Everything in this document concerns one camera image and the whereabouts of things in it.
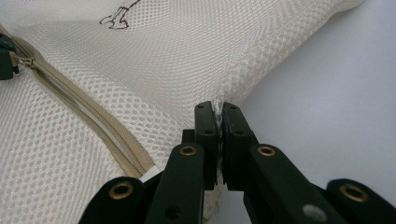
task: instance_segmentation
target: zipper tape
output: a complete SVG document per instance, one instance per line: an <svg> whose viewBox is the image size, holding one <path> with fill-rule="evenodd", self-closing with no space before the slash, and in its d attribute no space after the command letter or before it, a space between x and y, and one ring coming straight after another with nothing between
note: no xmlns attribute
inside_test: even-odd
<svg viewBox="0 0 396 224"><path fill-rule="evenodd" d="M9 35L1 25L0 30ZM35 69L37 79L90 125L104 140L126 175L141 177L154 166L147 151L116 118L49 65L29 43L18 37L11 38L21 54L26 57L18 58L21 63Z"/></svg>

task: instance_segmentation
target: clip jaw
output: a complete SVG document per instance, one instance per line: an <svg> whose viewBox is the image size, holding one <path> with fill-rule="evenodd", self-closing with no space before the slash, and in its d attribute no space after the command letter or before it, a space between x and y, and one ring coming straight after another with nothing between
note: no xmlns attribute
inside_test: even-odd
<svg viewBox="0 0 396 224"><path fill-rule="evenodd" d="M0 80L12 79L14 73L20 72L15 52L14 42L8 36L0 33Z"/></svg>
<svg viewBox="0 0 396 224"><path fill-rule="evenodd" d="M202 224L204 190L216 184L218 146L224 182L230 190L244 191L253 224L395 223L396 209L363 184L339 179L325 190L310 183L279 148L259 144L236 105L224 104L221 125L219 139L210 102L196 106L195 130L183 131L164 171L144 184L131 177L110 181L79 223ZM125 181L139 190L111 199L111 189ZM129 191L115 192L113 198ZM128 213L120 215L125 207Z"/></svg>

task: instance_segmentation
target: black plastic clip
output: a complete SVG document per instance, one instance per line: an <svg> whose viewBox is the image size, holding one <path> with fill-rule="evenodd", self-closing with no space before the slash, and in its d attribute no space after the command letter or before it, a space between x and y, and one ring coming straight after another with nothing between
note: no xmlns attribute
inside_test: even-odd
<svg viewBox="0 0 396 224"><path fill-rule="evenodd" d="M0 33L0 80L14 78L14 73L18 74L18 61L15 59L15 44L12 40Z"/></svg>

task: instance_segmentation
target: white surface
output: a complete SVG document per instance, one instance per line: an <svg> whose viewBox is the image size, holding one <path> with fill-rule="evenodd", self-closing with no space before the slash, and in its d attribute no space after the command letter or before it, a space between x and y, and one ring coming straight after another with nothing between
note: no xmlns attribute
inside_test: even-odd
<svg viewBox="0 0 396 224"><path fill-rule="evenodd" d="M242 105L261 143L282 149L325 188L357 180L396 205L396 1L335 15ZM225 191L218 223L250 223Z"/></svg>

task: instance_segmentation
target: brass grommet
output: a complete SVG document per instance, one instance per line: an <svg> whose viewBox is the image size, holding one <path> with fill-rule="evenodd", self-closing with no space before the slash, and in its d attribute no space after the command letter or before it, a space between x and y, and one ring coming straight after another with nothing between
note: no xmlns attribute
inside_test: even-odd
<svg viewBox="0 0 396 224"><path fill-rule="evenodd" d="M180 149L180 154L183 156L192 156L197 153L197 149L195 147L183 147Z"/></svg>
<svg viewBox="0 0 396 224"><path fill-rule="evenodd" d="M134 186L128 181L123 181L114 185L108 195L114 200L120 200L128 197L134 191Z"/></svg>
<svg viewBox="0 0 396 224"><path fill-rule="evenodd" d="M369 195L361 190L360 188L351 185L345 184L340 187L341 193L343 193L348 199L353 200L358 203L364 203L369 200Z"/></svg>
<svg viewBox="0 0 396 224"><path fill-rule="evenodd" d="M273 148L271 147L259 147L257 151L262 154L263 156L275 156L276 152Z"/></svg>

